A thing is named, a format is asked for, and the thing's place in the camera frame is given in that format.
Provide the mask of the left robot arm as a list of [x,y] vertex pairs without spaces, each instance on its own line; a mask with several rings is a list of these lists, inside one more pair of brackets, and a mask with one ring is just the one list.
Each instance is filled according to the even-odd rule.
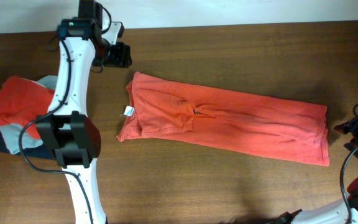
[[96,177],[101,135],[86,109],[91,69],[132,64],[131,48],[119,41],[124,25],[104,20],[107,13],[96,1],[80,1],[78,15],[58,25],[57,85],[47,114],[34,123],[47,151],[61,167],[59,172],[67,178],[76,223],[108,221]]

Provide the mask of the red printed t-shirt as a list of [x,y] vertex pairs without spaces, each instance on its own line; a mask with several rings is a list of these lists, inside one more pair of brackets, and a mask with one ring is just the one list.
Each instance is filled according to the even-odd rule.
[[328,166],[327,107],[134,74],[133,109],[117,135],[169,139]]

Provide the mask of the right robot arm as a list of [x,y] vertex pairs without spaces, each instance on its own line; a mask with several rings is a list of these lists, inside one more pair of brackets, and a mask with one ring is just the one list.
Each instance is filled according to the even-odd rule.
[[339,176],[342,199],[315,210],[285,212],[269,224],[358,224],[358,177],[348,187],[344,186],[344,174],[350,159],[358,159],[358,116],[334,129],[353,136],[351,141],[344,145],[349,150],[349,155],[342,164]]

